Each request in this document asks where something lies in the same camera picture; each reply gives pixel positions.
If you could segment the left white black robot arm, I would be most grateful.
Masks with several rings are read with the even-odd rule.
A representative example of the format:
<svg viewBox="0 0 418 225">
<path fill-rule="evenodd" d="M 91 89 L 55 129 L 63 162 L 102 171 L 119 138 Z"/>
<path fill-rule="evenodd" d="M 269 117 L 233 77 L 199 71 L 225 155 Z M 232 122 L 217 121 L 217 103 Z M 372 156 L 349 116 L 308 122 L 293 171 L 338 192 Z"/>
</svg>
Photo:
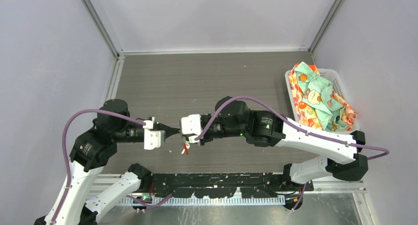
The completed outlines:
<svg viewBox="0 0 418 225">
<path fill-rule="evenodd" d="M 37 225 L 96 225 L 122 199 L 152 187 L 151 172 L 132 164 L 119 181 L 95 198 L 88 194 L 118 143 L 143 143 L 146 150 L 164 145 L 179 129 L 156 122 L 153 117 L 133 119 L 124 100 L 111 99 L 96 110 L 93 126 L 79 135 L 71 152 L 65 152 L 67 177 L 50 212 L 36 219 Z"/>
</svg>

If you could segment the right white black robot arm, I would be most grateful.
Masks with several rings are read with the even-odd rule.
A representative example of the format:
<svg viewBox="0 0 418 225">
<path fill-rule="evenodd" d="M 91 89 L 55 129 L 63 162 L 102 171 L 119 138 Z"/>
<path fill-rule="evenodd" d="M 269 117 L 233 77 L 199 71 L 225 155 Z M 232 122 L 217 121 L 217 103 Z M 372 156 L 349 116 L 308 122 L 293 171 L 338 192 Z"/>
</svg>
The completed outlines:
<svg viewBox="0 0 418 225">
<path fill-rule="evenodd" d="M 365 135 L 330 133 L 295 122 L 279 114 L 268 104 L 250 96 L 225 97 L 215 106 L 213 115 L 200 117 L 196 141 L 244 137 L 256 147 L 285 147 L 317 154 L 302 163 L 283 168 L 281 184 L 286 190 L 322 177 L 342 181 L 360 181 L 369 170 L 368 158 L 361 154 Z"/>
</svg>

